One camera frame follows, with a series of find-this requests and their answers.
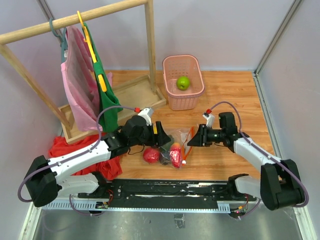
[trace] wooden pole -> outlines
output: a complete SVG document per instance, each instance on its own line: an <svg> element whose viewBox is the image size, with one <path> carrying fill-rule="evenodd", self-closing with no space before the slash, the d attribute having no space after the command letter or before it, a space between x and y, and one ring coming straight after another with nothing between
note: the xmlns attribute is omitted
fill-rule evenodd
<svg viewBox="0 0 320 240"><path fill-rule="evenodd" d="M147 0L144 5L146 38L148 43L148 58L150 69L151 89L155 93L156 89L156 45L155 45L155 23L154 23L154 1Z"/></svg>
<svg viewBox="0 0 320 240"><path fill-rule="evenodd" d="M88 21L96 19L105 15L120 12L126 9L134 8L148 3L148 0L124 0L110 5L98 7L92 10L81 12L82 20ZM149 9L152 11L152 26L153 26L153 6L152 1L148 4ZM74 14L52 21L55 30L65 28L74 24L80 23L78 15ZM41 23L35 26L30 26L20 30L4 33L0 35L0 44L5 45L13 43L22 39L27 39L33 36L51 32L49 22Z"/></svg>
<svg viewBox="0 0 320 240"><path fill-rule="evenodd" d="M20 74L20 76L29 84L29 86L36 92L36 94L44 101L44 103L51 109L54 115L65 125L69 130L71 126L66 119L66 116L58 109L52 102L45 91L38 85L36 80L31 76L28 70L23 66L14 53L6 46L0 44L0 53L11 64L11 66Z"/></svg>

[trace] green apron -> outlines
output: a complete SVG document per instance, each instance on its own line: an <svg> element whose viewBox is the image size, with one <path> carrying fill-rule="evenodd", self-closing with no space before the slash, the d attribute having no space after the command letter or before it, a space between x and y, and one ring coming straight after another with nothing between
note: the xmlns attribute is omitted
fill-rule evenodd
<svg viewBox="0 0 320 240"><path fill-rule="evenodd" d="M95 43L91 37L88 25L84 23L86 29L88 30L89 37L92 43L92 48L96 57L96 62L93 63L93 70L95 75L96 84L99 90L99 98L100 98L100 105L99 105L99 112L101 113L103 109L106 109L110 106L120 106L118 98L115 96L110 83L107 79L106 73L103 68L103 64L101 59L98 55ZM105 85L106 85L106 92L103 92L101 86L99 84L98 75L102 75ZM118 128L118 112L122 111L123 108L113 108L103 113L103 116L100 117L99 124L102 126L103 132L109 133Z"/></svg>

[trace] red cloth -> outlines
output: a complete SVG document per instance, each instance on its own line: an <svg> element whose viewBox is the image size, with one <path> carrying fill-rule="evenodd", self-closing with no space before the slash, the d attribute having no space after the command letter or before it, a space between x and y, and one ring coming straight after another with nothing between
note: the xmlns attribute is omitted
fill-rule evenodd
<svg viewBox="0 0 320 240"><path fill-rule="evenodd" d="M49 150L49 156L51 158L60 157L66 154L70 154L76 150L82 149L98 140L98 135L87 136L85 139L77 141L74 144L67 144L66 138L62 136L56 136L53 140L53 146ZM73 175L86 175L92 172L100 172L109 181L115 179L118 175L122 174L120 166L120 157L117 156L108 161L99 162L91 166L86 167Z"/></svg>

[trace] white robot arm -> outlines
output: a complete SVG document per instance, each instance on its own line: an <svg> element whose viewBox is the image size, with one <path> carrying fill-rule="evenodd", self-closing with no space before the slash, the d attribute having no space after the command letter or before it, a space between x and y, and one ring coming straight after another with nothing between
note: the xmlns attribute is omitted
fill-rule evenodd
<svg viewBox="0 0 320 240"><path fill-rule="evenodd" d="M93 164L125 154L132 146L160 147L170 142L171 139L164 132L161 122L156 121L155 125L152 124L153 112L150 107L143 109L120 129L106 134L101 140L80 150L60 157L46 159L44 156L39 156L34 159L26 178L35 171L47 167L25 183L34 205L42 207L56 197L79 193L99 198L99 187L106 183L99 172L71 175Z"/></svg>
<svg viewBox="0 0 320 240"><path fill-rule="evenodd" d="M212 129L214 117L211 113L205 112L203 116L207 123L199 125L188 146L209 147L212 143L223 143L260 171L260 179L245 173L229 177L229 192L235 198L241 194L252 195L261 199L270 210L295 206L305 201L305 193L295 179L300 181L299 171L293 160L282 160L270 154L254 143L247 134L238 132L231 112L219 114L220 129ZM294 177L283 171L277 162L289 169Z"/></svg>

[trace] gray wall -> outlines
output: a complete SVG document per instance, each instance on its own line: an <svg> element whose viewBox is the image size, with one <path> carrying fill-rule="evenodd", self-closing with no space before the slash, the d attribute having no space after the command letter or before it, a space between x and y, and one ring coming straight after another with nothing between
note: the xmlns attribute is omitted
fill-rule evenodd
<svg viewBox="0 0 320 240"><path fill-rule="evenodd" d="M119 0L47 0L56 18ZM293 0L154 0L156 67L192 54L202 70L253 70ZM147 69L143 6L88 22L107 69Z"/></svg>
<svg viewBox="0 0 320 240"><path fill-rule="evenodd" d="M36 1L3 1L0 34L46 21ZM8 44L54 102L66 103L58 41L51 33ZM47 155L59 120L0 55L0 239L18 239L29 203L17 189L33 159ZM30 198L24 189L23 196Z"/></svg>
<svg viewBox="0 0 320 240"><path fill-rule="evenodd" d="M305 0L260 74L284 158L293 159L310 194L320 237L320 2Z"/></svg>

